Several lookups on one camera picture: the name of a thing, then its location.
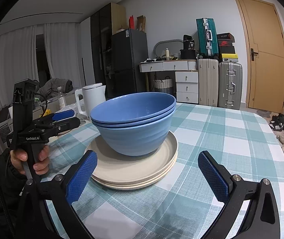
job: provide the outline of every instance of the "door frame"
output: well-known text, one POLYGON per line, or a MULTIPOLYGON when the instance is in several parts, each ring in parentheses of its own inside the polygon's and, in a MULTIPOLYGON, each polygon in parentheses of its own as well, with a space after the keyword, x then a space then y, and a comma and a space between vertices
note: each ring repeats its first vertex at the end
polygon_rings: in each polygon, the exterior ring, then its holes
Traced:
MULTIPOLYGON (((249 94, 250 94, 250 81, 251 81, 251 80, 250 80, 250 76, 251 76, 250 46, 249 46, 249 41, 248 41, 248 33, 247 33, 247 27, 246 27, 246 22, 245 22, 244 14, 243 14, 242 8, 241 8, 241 6, 240 6, 239 0, 235 0, 235 1, 236 1, 238 10, 239 10, 239 12, 240 12, 240 18, 241 18, 242 24, 243 24, 243 30, 244 30, 244 35, 245 35, 245 43, 246 43, 246 53, 247 53, 247 88, 246 88, 246 100, 245 100, 245 102, 246 102, 246 107, 248 108, 249 94)), ((283 40, 284 40, 284 30, 283 30, 283 26, 282 26, 282 23, 281 23, 281 20, 280 20, 278 11, 277 11, 277 9, 276 9, 276 6, 275 6, 273 3, 269 3, 269 2, 266 2, 266 1, 263 1, 263 0, 254 0, 254 1, 266 3, 266 4, 269 4, 269 5, 273 6, 273 8, 274 8, 274 10, 275 10, 275 12, 276 12, 278 21, 279 21, 279 23, 280 23, 280 29, 281 29, 281 31, 282 31, 283 40)))

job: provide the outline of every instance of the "stacked plates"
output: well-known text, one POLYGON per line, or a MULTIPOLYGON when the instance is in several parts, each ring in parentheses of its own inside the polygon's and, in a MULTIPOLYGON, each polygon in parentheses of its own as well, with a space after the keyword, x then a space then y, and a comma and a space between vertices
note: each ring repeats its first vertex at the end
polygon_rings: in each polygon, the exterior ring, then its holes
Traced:
POLYGON ((98 183, 117 190, 134 190, 149 186, 162 179, 177 159, 178 142, 168 132, 164 142, 145 156, 130 157, 114 151, 100 135, 86 150, 98 156, 98 165, 92 178, 98 183))
POLYGON ((134 93, 105 101, 90 114, 105 142, 116 152, 142 156, 167 136, 176 99, 159 92, 134 93))

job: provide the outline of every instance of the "plaid tablecloth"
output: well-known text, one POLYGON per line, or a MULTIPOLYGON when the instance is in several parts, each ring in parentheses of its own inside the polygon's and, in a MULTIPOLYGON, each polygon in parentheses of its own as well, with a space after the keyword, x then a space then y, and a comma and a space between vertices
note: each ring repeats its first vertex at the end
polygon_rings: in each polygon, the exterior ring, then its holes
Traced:
MULTIPOLYGON (((161 181, 135 191, 116 191, 90 180, 72 204, 96 239, 200 238, 223 207, 198 168, 197 157, 203 150, 244 180, 271 181, 284 238, 284 155, 262 117, 178 104, 170 130, 179 142, 178 158, 161 181)), ((50 172, 44 180, 64 174, 98 135, 96 127, 88 123, 52 142, 50 172)), ((48 206, 60 235, 68 238, 53 204, 48 202, 48 206)), ((247 206, 245 201, 228 238, 236 234, 247 206)))

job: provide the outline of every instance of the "drawer cabinet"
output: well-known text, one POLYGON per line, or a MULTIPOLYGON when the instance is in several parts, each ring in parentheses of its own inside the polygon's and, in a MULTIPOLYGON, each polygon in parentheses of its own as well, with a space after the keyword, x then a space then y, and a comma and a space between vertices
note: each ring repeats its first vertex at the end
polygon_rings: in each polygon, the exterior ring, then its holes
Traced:
POLYGON ((155 71, 163 71, 163 62, 140 65, 140 72, 155 72, 155 71))
POLYGON ((198 72, 175 72, 176 82, 197 82, 198 72))
POLYGON ((167 61, 163 62, 163 70, 164 71, 175 71, 175 70, 188 70, 188 62, 187 61, 167 61))
POLYGON ((193 92, 177 92, 176 98, 178 102, 198 103, 198 93, 193 92))
POLYGON ((195 82, 177 82, 177 92, 196 92, 198 93, 198 83, 195 82))

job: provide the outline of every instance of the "stacked bowls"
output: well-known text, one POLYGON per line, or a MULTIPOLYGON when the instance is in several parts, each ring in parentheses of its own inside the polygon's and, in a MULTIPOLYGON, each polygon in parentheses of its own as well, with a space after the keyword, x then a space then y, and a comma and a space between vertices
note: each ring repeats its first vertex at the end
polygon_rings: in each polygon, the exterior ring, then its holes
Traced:
POLYGON ((120 96, 96 106, 92 123, 116 152, 142 156, 164 141, 176 107, 176 99, 166 93, 144 92, 120 96))

